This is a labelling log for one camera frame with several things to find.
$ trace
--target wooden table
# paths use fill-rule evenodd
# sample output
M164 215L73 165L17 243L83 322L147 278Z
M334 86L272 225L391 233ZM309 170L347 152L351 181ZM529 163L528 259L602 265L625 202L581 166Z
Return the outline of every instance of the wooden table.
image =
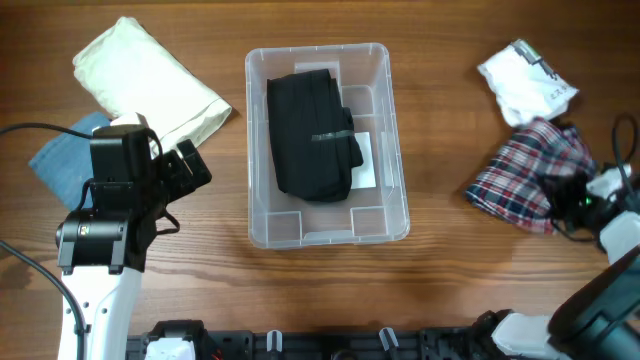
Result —
M131 334L165 319L210 330L376 330L466 325L488 309L550 314L607 265L592 246L526 234L472 208L465 186L510 133L476 66L527 39L581 90L567 119L612 160L619 112L640 113L636 2L217 3L0 9L0 125L70 126L100 107L71 59L119 16L137 18L237 113L200 148L210 185L170 206ZM381 42L391 56L411 233L378 246L275 252L247 237L244 58L258 47ZM27 166L56 134L0 139L0 238L58 273L67 210ZM0 359L53 359L61 296L0 252Z

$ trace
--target blue cloth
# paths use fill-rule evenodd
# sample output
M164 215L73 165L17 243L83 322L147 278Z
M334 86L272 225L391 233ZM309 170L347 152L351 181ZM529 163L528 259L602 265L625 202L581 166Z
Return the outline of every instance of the blue cloth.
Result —
M71 129L91 134L95 128L105 126L109 126L109 119L95 112ZM75 209L80 203L82 185L93 177L89 140L62 134L40 149L29 161L29 166L67 209ZM88 195L84 207L91 206L91 196Z

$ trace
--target black cable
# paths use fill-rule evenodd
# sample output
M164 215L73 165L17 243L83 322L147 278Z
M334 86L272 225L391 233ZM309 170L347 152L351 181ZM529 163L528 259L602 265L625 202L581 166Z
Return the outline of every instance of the black cable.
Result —
M82 195L80 195L80 204L76 207L76 211L82 210L84 206L84 202L87 200L87 193L89 192L89 187L91 187L91 183L93 182L93 178L88 179L82 185Z
M62 127L62 126L51 125L51 124L43 124L43 123L21 123L21 124L9 125L7 127L4 127L2 129L0 129L0 135L4 135L4 134L8 133L9 131L18 130L18 129L47 129L47 130L54 130L54 131L67 133L69 135L73 135L73 136L77 136L77 137L81 137L81 138L85 138L85 139L93 139L92 135L88 135L88 134L84 134L84 133L81 133L81 132L78 132L78 131L75 131L75 130L67 129L67 128Z
M629 151L629 154L623 161L620 156L620 148L618 146L618 126L620 125L620 123L622 123L625 120L628 121L633 127L633 143L631 144L631 150ZM632 207L633 211L640 212L640 205L638 204L638 199L635 196L635 191L633 190L633 186L631 185L631 181L629 181L629 177L627 176L626 171L624 171L624 164L628 163L636 152L637 142L638 142L638 123L636 119L627 113L618 115L613 124L613 129L611 130L611 145L613 147L613 156L616 160L616 166L620 171L620 177L622 178L622 183L624 187L627 189L627 192L628 192L627 196L630 196L632 199L629 202L629 205Z
M596 240L595 238L574 238L566 230L562 229L554 219L551 220L551 225L553 225L553 228L556 229L560 234L564 235L564 237L573 242L590 243Z
M8 132L11 132L11 131L14 131L14 130L18 130L18 129L47 129L47 130L54 130L54 131L58 131L58 132L67 133L69 135L81 137L81 138L88 139L88 140L93 139L92 135L88 135L88 134L84 134L84 133L81 133L81 132L78 132L78 131L75 131L75 130L67 129L67 128L62 127L62 126L51 125L51 124L43 124L43 123L21 123L21 124L9 125L7 127L4 127L2 129L0 129L0 136L6 134ZM80 205L79 205L80 208L82 208L82 206L84 205L84 198L87 195L87 193L85 191L85 187L88 190L89 187L88 187L87 183L85 183L85 185L83 186L82 200L81 200ZM73 297L73 294L71 294L71 291L69 291L69 289L60 280L58 280L57 277L55 277L52 273L50 273L49 270L45 269L44 267L42 267L42 265L38 264L37 262L35 262L31 258L29 258L28 256L24 255L20 251L12 248L6 242L0 240L0 247L2 247L3 249L7 250L11 255L13 255L13 256L17 257L18 259L22 260L27 265L29 265L32 268L36 269L40 274L42 274L45 278L47 278L47 280L49 280L62 293L62 296L64 296L64 298L69 303L69 306L71 307L71 311L73 312L73 317L75 318L75 321L76 321L75 333L78 336L78 345L77 345L77 350L76 350L76 358L78 360L83 360L84 359L84 347L85 347L85 344L84 344L84 341L85 341L85 338L84 338L84 318L82 317L82 311L80 310L80 306L78 305L78 302L76 301L76 299Z
M173 224L173 226L175 226L175 228L160 230L156 233L157 235L175 234L178 231L180 231L180 222L178 222L178 219L173 217L173 215L169 214L169 212L166 209L162 214L162 217L167 218L167 220L169 220Z
M71 311L73 312L73 317L76 320L76 329L75 332L78 335L78 347L77 347L77 356L76 359L83 360L84 359L84 318L82 316L82 311L80 310L80 305L71 294L71 291L62 283L62 281L58 280L49 270L42 267L42 265L35 262L33 259L29 258L27 255L24 255L20 251L12 248L6 242L0 240L0 247L7 250L11 255L17 257L18 259L25 262L27 265L36 269L40 274L47 278L47 280L51 281L51 283L58 288L58 290L62 293L62 296L67 300L69 306L71 307Z

